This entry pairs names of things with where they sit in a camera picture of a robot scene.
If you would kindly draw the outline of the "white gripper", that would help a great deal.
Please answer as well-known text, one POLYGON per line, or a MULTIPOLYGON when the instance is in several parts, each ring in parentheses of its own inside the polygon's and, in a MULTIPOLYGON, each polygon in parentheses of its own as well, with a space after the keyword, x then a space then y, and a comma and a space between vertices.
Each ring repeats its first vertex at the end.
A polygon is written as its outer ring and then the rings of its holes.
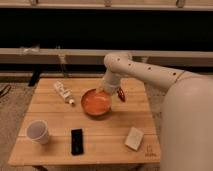
POLYGON ((120 88, 120 78, 104 76, 96 91, 104 91, 109 95, 115 94, 120 88))

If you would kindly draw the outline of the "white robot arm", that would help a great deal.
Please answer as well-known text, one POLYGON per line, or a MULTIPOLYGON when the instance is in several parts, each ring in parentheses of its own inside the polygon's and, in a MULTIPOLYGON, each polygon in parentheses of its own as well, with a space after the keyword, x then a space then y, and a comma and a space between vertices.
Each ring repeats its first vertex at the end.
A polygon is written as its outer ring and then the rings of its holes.
POLYGON ((160 88, 160 171, 213 171, 213 79, 186 70, 135 62, 126 51, 105 55, 101 88, 114 94, 124 75, 160 88))

